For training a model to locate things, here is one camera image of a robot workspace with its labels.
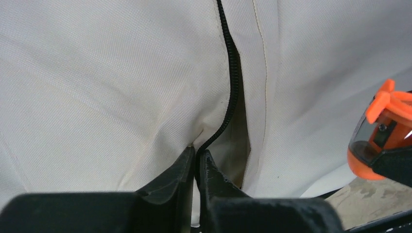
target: black zipper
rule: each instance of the black zipper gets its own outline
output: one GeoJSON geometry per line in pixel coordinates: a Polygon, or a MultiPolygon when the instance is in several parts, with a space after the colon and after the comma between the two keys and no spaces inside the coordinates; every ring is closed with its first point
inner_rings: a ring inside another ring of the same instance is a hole
{"type": "Polygon", "coordinates": [[[219,129],[213,134],[211,138],[209,138],[203,145],[199,147],[196,153],[196,172],[195,176],[198,179],[198,171],[199,171],[199,154],[203,153],[207,147],[210,146],[227,128],[230,120],[233,117],[235,112],[236,103],[238,102],[239,97],[239,71],[240,71],[240,62],[239,62],[239,53],[236,49],[235,43],[233,42],[232,36],[229,32],[229,27],[227,26],[226,16],[224,15],[222,1],[216,0],[219,10],[219,17],[220,22],[222,25],[222,32],[224,43],[226,44],[227,55],[229,60],[229,78],[230,78],[230,98],[229,104],[227,106],[226,114],[223,119],[223,123],[219,127],[219,129]]]}

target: concrete floor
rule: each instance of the concrete floor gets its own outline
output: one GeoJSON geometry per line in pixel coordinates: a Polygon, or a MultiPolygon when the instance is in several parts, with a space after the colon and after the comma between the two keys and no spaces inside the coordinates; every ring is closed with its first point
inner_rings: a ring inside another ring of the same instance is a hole
{"type": "Polygon", "coordinates": [[[346,229],[412,209],[412,188],[391,180],[355,179],[328,199],[346,229]]]}

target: white fabric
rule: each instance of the white fabric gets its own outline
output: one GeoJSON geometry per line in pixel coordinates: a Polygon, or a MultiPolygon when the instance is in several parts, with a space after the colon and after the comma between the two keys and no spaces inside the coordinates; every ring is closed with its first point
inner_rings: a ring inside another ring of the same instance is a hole
{"type": "Polygon", "coordinates": [[[220,127],[212,1],[0,1],[0,201],[136,190],[220,127]]]}
{"type": "Polygon", "coordinates": [[[223,8],[242,57],[251,143],[243,189],[313,197],[349,183],[348,139],[380,84],[392,77],[412,89],[412,1],[223,0],[223,8]]]}
{"type": "MultiPolygon", "coordinates": [[[[244,191],[349,183],[347,143],[376,89],[412,89],[412,1],[222,2],[243,75],[244,191]]],[[[227,63],[215,0],[0,0],[0,206],[142,187],[220,126],[227,63]]],[[[239,124],[211,148],[233,177],[239,124]]]]}

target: clear plastic cover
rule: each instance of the clear plastic cover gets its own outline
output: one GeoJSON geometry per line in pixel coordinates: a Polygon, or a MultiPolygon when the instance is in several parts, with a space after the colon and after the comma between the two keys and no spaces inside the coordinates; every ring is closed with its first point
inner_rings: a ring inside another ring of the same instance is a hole
{"type": "Polygon", "coordinates": [[[411,145],[412,122],[384,110],[373,124],[362,117],[349,143],[349,150],[359,161],[369,165],[382,150],[411,145]]]}

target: seam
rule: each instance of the seam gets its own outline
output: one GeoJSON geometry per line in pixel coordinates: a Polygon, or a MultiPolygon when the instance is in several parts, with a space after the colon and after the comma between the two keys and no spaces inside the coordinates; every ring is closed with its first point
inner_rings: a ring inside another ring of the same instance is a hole
{"type": "Polygon", "coordinates": [[[258,20],[258,13],[256,11],[256,0],[252,0],[253,2],[253,10],[255,12],[255,20],[257,24],[257,29],[259,31],[260,38],[262,39],[262,45],[263,45],[263,56],[265,58],[265,69],[266,69],[266,77],[265,77],[265,130],[263,132],[263,140],[262,140],[262,148],[264,146],[265,138],[266,138],[266,125],[267,125],[267,106],[268,106],[268,100],[267,100],[267,85],[268,85],[268,63],[267,63],[267,56],[266,56],[266,50],[265,50],[265,41],[263,39],[263,34],[262,34],[262,28],[260,26],[259,20],[258,20]]]}

